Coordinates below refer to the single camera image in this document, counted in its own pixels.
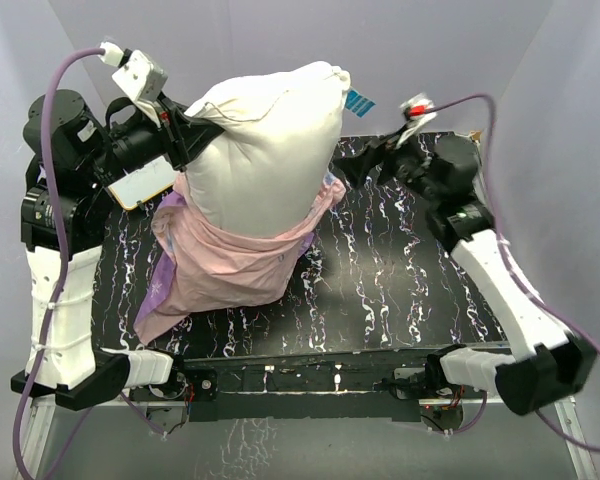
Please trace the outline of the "pink purple Elsa pillowcase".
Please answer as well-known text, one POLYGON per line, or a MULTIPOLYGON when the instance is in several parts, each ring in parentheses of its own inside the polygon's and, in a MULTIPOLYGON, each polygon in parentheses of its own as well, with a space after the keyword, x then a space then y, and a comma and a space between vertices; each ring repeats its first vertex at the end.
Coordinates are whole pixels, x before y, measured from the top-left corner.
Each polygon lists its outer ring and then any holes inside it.
POLYGON ((299 224, 274 238, 250 238, 212 225, 190 200, 185 176, 178 175, 151 223, 162 253, 133 324, 139 341, 149 344, 191 313, 279 300, 319 221, 345 193, 343 182, 327 174, 299 224))

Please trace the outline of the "white pillow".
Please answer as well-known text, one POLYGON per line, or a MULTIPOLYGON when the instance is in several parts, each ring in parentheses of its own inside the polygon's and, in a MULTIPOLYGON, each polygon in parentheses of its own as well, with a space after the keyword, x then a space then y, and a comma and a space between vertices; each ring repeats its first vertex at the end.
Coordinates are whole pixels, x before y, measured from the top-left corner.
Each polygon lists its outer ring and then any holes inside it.
POLYGON ((317 61, 210 88, 186 115, 223 128, 185 172, 206 219, 233 234, 272 238, 309 214, 342 130, 351 76, 317 61))

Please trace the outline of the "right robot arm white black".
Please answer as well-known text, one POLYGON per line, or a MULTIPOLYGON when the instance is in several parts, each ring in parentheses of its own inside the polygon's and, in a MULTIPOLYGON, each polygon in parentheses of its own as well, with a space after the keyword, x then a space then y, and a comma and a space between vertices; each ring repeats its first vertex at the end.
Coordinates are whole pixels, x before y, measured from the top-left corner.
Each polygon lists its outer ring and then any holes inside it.
POLYGON ((495 393, 523 416, 579 393, 597 353, 588 341, 543 313, 514 282, 500 255, 493 216, 474 191, 479 160, 470 139, 447 135, 430 153, 415 139, 404 144, 374 139, 334 165, 354 188, 378 168, 378 183, 396 180, 425 199, 430 232, 469 275, 505 332, 509 354, 465 345, 429 354, 423 387, 440 397, 460 386, 495 393))

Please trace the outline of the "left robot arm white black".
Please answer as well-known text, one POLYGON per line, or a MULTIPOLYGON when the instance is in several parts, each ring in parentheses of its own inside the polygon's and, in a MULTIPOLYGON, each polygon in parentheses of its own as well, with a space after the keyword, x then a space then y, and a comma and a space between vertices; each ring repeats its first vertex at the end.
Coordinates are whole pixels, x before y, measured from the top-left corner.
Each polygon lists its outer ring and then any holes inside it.
POLYGON ((34 152, 21 204, 34 314, 29 362, 12 377, 11 389, 30 398, 52 395, 58 406, 72 411, 108 402, 136 386, 152 385, 162 397, 174 399, 187 383, 167 354, 93 348, 93 282, 114 205, 110 187, 159 158, 175 171, 185 170, 224 129, 187 117, 183 105, 165 95, 158 98, 157 121, 135 111, 114 122, 113 115, 131 104, 127 98, 114 100, 99 122, 78 92, 56 92, 49 127, 56 195, 40 175, 42 98, 30 106, 23 129, 34 152))

